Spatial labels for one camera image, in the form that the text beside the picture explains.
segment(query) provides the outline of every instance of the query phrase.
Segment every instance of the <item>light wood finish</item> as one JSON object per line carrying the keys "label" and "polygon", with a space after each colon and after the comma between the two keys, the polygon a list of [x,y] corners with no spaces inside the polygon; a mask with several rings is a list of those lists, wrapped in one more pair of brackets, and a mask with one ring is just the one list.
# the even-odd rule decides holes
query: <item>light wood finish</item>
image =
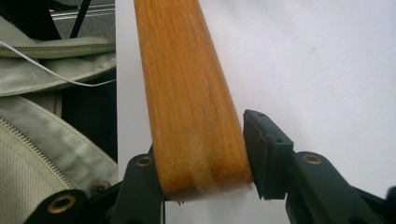
{"label": "light wood finish", "polygon": [[158,176],[190,201],[250,186],[241,128],[196,0],[134,0]]}

